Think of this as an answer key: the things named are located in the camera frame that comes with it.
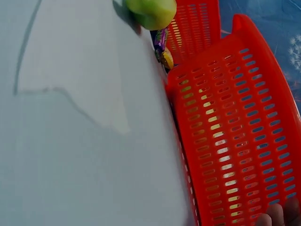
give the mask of finger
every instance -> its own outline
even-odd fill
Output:
[[[272,226],[272,219],[268,214],[261,214],[256,222],[255,226]]]
[[[269,206],[267,214],[271,217],[273,226],[284,226],[283,209],[281,205],[275,204]]]
[[[301,216],[299,201],[292,198],[286,201],[284,207],[285,225],[287,226],[301,226]]]

